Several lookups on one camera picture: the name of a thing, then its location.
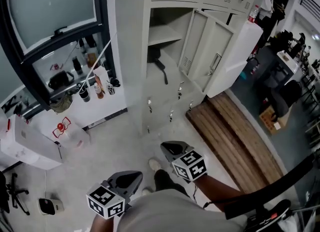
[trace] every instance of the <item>gray floor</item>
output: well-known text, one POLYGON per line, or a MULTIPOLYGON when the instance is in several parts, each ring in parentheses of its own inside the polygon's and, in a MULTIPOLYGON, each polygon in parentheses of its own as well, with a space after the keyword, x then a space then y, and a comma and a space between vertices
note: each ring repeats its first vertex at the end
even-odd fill
MULTIPOLYGON (((244 69, 246 79, 239 77, 230 89, 269 136, 285 168, 290 171, 311 153, 309 141, 305 136, 305 124, 310 119, 309 112, 303 108, 302 101, 299 100, 292 106, 287 126, 277 134, 271 135, 269 133, 259 118, 261 103, 257 97, 257 89, 254 83, 264 72, 268 62, 272 58, 272 54, 268 48, 263 48, 256 57, 260 62, 257 73, 253 76, 250 74, 251 69, 256 63, 254 61, 248 63, 244 69)), ((305 203, 306 191, 311 189, 315 175, 316 171, 312 170, 295 185, 301 204, 305 203)))
MULTIPOLYGON (((142 188, 154 187, 153 172, 148 166, 149 158, 156 156, 164 169, 171 172, 160 150, 160 143, 168 140, 185 141, 197 148, 205 156, 209 175, 236 188, 186 118, 176 119, 157 132, 140 137, 125 113, 94 127, 89 130, 89 134, 91 146, 79 150, 64 150, 64 163, 46 173, 47 197, 60 199, 65 208, 64 212, 56 216, 42 216, 37 207, 37 199, 45 196, 45 171, 26 164, 15 168, 14 171, 18 174, 17 185, 30 192, 29 195, 22 196, 30 216, 26 216, 20 209, 13 209, 10 203, 11 213, 7 217, 15 232, 88 231, 95 216, 86 203, 86 192, 90 187, 115 172, 139 170, 143 172, 144 178, 133 198, 139 197, 142 188)), ((185 186, 190 196, 193 194, 194 184, 187 185, 181 178, 172 173, 170 175, 174 181, 185 186)), ((207 202, 200 190, 196 193, 196 199, 201 206, 207 202)), ((208 209, 217 210, 214 205, 210 205, 208 209)))

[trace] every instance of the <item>white floor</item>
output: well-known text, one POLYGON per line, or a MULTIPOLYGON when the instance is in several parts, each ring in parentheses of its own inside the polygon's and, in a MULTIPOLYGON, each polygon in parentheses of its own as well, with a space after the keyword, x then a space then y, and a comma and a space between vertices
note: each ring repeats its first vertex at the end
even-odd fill
MULTIPOLYGON (((30 216, 26 216, 21 209, 14 209, 9 203, 11 213, 7 217, 15 232, 88 231, 95 216, 86 202, 86 192, 90 187, 108 179, 115 172, 139 170, 143 172, 143 182, 131 199, 137 198, 144 187, 155 187, 153 172, 148 167, 148 159, 151 157, 161 160, 163 168, 170 173, 172 179, 182 184, 192 196, 194 184, 187 185, 172 173, 160 149, 163 141, 185 141, 202 151, 208 174, 236 188, 226 170, 186 118, 176 119, 157 132, 141 137, 125 113, 94 127, 88 133, 91 136, 91 146, 80 150, 63 149, 64 163, 47 171, 46 186, 44 170, 26 164, 15 168, 14 172, 18 174, 17 185, 29 190, 29 195, 23 195, 22 199, 30 211, 30 216), (64 212, 55 216, 42 216, 39 213, 37 199, 45 196, 45 188, 47 197, 52 196, 63 202, 64 212)), ((11 173, 7 173, 6 177, 11 177, 11 173)), ((196 193, 196 200, 201 206, 207 202, 200 190, 196 193)), ((214 205, 207 209, 217 210, 214 205)))

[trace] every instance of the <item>shoe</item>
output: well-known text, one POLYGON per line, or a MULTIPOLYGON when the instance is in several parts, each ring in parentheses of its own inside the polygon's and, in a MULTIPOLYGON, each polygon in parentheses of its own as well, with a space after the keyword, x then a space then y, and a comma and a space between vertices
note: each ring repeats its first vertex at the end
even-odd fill
POLYGON ((154 172, 162 169, 160 163, 153 158, 149 159, 149 166, 154 172))
POLYGON ((143 196, 146 196, 146 195, 150 195, 152 192, 153 192, 153 191, 152 191, 150 188, 146 187, 146 188, 144 188, 144 189, 142 190, 141 193, 142 193, 143 196))

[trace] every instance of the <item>white cube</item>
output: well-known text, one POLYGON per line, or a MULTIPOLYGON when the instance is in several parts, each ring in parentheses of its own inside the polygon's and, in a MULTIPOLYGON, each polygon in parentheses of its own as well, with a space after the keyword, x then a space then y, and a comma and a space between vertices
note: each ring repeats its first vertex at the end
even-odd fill
POLYGON ((195 150, 172 161, 172 166, 179 177, 191 182, 207 173, 204 158, 195 150))
POLYGON ((88 206, 105 219, 125 211, 125 199, 96 183, 86 194, 88 206))

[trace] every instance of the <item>railing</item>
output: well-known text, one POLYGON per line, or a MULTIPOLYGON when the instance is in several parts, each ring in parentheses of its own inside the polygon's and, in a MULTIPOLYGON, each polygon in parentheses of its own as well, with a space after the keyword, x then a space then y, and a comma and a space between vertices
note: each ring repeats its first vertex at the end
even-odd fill
POLYGON ((300 0, 300 5, 306 8, 320 22, 320 6, 314 0, 300 0))

